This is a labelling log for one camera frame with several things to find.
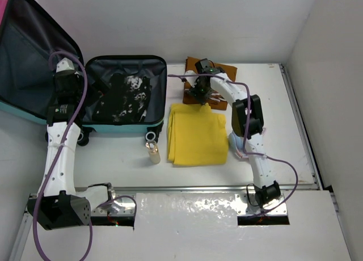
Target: black wire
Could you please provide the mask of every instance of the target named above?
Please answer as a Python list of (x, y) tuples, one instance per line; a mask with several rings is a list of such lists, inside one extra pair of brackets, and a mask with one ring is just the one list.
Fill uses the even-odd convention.
[(253, 184), (253, 183), (249, 183), (249, 184), (246, 186), (246, 191), (247, 191), (247, 200), (248, 200), (248, 202), (249, 202), (250, 206), (257, 207), (257, 206), (259, 206), (259, 205), (253, 205), (253, 204), (251, 203), (251, 200), (250, 200), (250, 194), (248, 193), (248, 186), (250, 186), (251, 184), (254, 186), (254, 184)]

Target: transparent bottle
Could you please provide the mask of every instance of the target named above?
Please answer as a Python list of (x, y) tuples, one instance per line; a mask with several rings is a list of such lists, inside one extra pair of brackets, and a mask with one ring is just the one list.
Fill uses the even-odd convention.
[(155, 164), (159, 163), (161, 159), (157, 143), (155, 141), (148, 141), (146, 142), (146, 147), (150, 160)]

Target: folded yellow towel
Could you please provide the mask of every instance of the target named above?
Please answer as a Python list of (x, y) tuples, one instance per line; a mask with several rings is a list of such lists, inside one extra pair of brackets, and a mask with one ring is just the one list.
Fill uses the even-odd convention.
[(176, 165), (218, 165), (227, 160), (226, 118), (208, 105), (173, 104), (168, 124), (168, 160)]

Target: suitcase lid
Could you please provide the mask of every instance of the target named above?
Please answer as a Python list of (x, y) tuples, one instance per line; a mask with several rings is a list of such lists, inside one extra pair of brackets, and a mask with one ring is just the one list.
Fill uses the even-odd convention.
[(54, 102), (48, 58), (58, 50), (83, 63), (79, 46), (35, 0), (0, 0), (0, 102), (45, 120)]

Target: open suitcase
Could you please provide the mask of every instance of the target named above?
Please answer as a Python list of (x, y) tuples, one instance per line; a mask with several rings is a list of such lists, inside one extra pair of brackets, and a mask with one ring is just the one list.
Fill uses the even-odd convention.
[[(0, 110), (46, 124), (48, 107), (54, 103), (53, 72), (49, 69), (48, 58), (58, 50), (72, 53), (83, 63), (75, 41), (36, 1), (0, 0)], [(87, 138), (89, 132), (95, 130), (152, 132), (157, 140), (166, 100), (164, 59), (157, 56), (99, 56), (90, 60), (85, 69), (91, 86), (88, 89), (101, 94), (99, 100), (86, 105), (82, 131)], [(146, 95), (143, 93), (146, 97), (142, 101), (143, 107), (115, 109), (115, 104), (131, 107), (128, 85), (118, 84), (130, 79), (133, 86), (141, 85), (147, 90)], [(110, 108), (107, 115), (101, 116), (99, 109), (104, 103)]]

